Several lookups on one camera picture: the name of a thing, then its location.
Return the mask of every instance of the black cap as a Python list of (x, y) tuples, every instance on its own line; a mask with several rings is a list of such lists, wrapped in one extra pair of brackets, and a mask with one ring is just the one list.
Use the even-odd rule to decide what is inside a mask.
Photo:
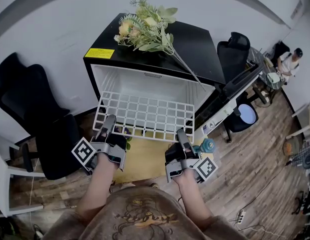
[(300, 58), (303, 56), (303, 51), (301, 50), (301, 48), (297, 48), (297, 49), (295, 50), (295, 53), (296, 53), (297, 56), (300, 57)]

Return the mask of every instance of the chair headrest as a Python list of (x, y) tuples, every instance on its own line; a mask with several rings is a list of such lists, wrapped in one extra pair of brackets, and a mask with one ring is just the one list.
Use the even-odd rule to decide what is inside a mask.
[(26, 67), (19, 61), (18, 54), (14, 52), (0, 64), (0, 94), (20, 76)]
[(228, 40), (228, 47), (247, 51), (250, 48), (250, 41), (241, 33), (231, 32), (231, 38)]

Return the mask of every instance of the brown t-shirt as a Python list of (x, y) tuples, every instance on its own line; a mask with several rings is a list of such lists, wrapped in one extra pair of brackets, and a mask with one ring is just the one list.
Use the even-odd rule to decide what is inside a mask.
[(129, 187), (107, 199), (88, 226), (66, 211), (43, 240), (246, 240), (225, 218), (212, 218), (202, 232), (172, 196), (147, 186)]

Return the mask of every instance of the white t-shirt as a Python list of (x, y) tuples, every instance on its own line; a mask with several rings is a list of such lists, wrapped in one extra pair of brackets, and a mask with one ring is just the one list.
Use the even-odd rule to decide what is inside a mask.
[[(299, 70), (299, 66), (296, 67), (299, 63), (299, 60), (293, 62), (291, 60), (292, 55), (287, 58), (288, 55), (289, 55), (289, 52), (285, 52), (282, 56), (280, 56), (280, 60), (282, 61), (281, 70), (285, 73), (290, 72), (294, 76), (294, 75), (296, 75), (297, 71)], [(289, 76), (283, 75), (283, 77), (285, 78), (286, 82), (288, 82)]]

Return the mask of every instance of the yellow warning label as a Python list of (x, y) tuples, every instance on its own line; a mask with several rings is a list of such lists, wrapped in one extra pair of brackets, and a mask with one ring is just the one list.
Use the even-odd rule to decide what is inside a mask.
[(110, 59), (115, 50), (90, 48), (85, 57)]

